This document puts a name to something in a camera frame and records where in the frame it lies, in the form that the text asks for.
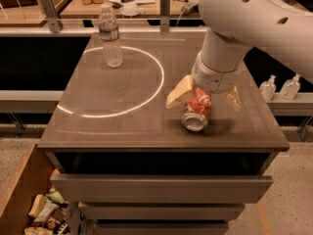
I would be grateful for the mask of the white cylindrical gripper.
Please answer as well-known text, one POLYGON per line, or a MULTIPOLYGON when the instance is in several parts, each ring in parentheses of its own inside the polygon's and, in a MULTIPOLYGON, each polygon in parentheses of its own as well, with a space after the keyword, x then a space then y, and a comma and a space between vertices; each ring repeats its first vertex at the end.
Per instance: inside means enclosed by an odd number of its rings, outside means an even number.
POLYGON ((184 76, 176 87, 167 95, 167 109, 177 107, 195 97, 194 85, 204 92, 220 94, 225 102, 235 111, 242 108, 241 98, 236 85, 242 68, 236 65, 232 71, 215 71, 208 67, 198 54, 192 68, 192 75, 184 76))

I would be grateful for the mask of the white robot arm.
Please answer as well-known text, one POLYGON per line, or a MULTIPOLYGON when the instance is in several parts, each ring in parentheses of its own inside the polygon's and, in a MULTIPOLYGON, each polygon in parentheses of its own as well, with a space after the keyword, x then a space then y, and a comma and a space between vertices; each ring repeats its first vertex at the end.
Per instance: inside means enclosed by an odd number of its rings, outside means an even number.
POLYGON ((192 73, 166 99, 168 109, 194 90, 232 89, 245 54, 256 47, 308 81, 313 80, 313 15, 282 0, 199 0, 207 32, 192 73))

